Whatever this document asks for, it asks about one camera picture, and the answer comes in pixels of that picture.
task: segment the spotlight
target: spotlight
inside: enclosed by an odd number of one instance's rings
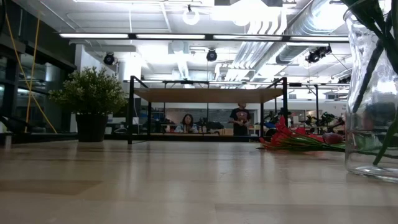
[[[104,63],[106,65],[114,65],[118,62],[117,58],[114,56],[113,52],[107,52],[104,58]]]
[[[349,84],[351,82],[351,76],[348,76],[346,78],[342,78],[338,80],[338,84]]]
[[[331,53],[330,45],[327,47],[318,47],[315,50],[310,50],[310,54],[307,57],[305,57],[305,60],[308,63],[317,63],[319,62],[319,60],[326,57],[326,54],[330,53]]]
[[[208,62],[214,62],[217,60],[217,53],[215,49],[209,49],[209,52],[207,53],[206,59]]]

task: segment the long hair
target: long hair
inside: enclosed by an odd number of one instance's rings
[[[189,116],[189,117],[191,118],[191,123],[190,123],[190,124],[185,124],[185,118],[186,118],[187,116]],[[184,117],[182,118],[182,124],[183,124],[183,125],[189,125],[189,126],[193,127],[193,116],[190,115],[190,114],[184,115]]]

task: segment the flower bouquet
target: flower bouquet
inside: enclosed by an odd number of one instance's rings
[[[297,128],[295,131],[285,125],[285,118],[282,116],[276,124],[277,132],[272,136],[270,142],[260,138],[264,149],[270,151],[289,151],[289,152],[316,152],[331,151],[345,152],[345,142],[343,137],[338,134],[324,134],[317,136],[305,134],[304,128]]]

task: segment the potted plant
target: potted plant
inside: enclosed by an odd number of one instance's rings
[[[108,114],[127,103],[116,75],[105,72],[105,68],[85,67],[69,75],[63,90],[50,91],[51,100],[76,113],[80,142],[103,141]]]

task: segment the ceiling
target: ceiling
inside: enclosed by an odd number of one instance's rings
[[[200,7],[194,7],[200,15],[200,19],[195,25],[188,25],[183,21],[183,13],[187,9],[185,4],[105,4],[100,2],[75,2],[74,0],[18,0],[15,2],[33,15],[41,13],[42,20],[59,32],[246,34],[251,29],[251,23],[246,26],[237,26],[233,21],[214,20],[213,15],[215,15],[215,9],[218,8],[218,6],[215,6],[214,0],[202,1]],[[295,7],[284,9],[287,24],[292,23],[292,19],[300,13],[310,0],[296,0],[295,2],[297,3]],[[338,21],[340,26],[336,27],[337,29],[334,29],[330,34],[347,35],[343,18],[334,19],[340,20]],[[162,79],[162,75],[164,75],[164,79],[167,79],[173,71],[180,69],[179,58],[173,53],[170,54],[170,41],[91,40],[90,42],[78,43],[85,44],[87,49],[95,49],[93,50],[95,51],[94,55],[99,55],[98,58],[108,51],[108,48],[105,50],[105,47],[135,46],[137,53],[142,57],[142,74],[147,79],[151,77]],[[187,52],[184,60],[186,60],[186,66],[190,71],[200,70],[215,73],[218,64],[220,64],[219,66],[224,63],[231,64],[239,56],[245,43],[186,41],[185,44],[188,45],[188,49],[197,49],[198,47],[204,49]],[[244,76],[245,74],[236,75],[236,78],[269,82],[274,77],[285,75],[289,82],[336,83],[339,77],[350,74],[352,59],[348,44],[331,45],[333,55],[327,55],[311,66],[308,66],[308,63],[304,60],[310,48],[304,50],[286,66],[276,65],[275,61],[272,61],[272,57],[270,60],[264,61],[265,57],[272,55],[271,51],[274,46],[271,45],[269,44],[267,46],[269,50],[258,58],[259,62],[251,68],[252,71],[248,70],[246,76]],[[260,43],[251,47],[253,53],[246,53],[249,58],[250,55],[253,55],[254,58],[256,47],[260,47]],[[209,48],[216,49],[217,61],[207,62],[206,54]],[[116,55],[123,58],[128,53],[116,52]],[[221,68],[220,73],[220,77],[227,75],[228,67]]]

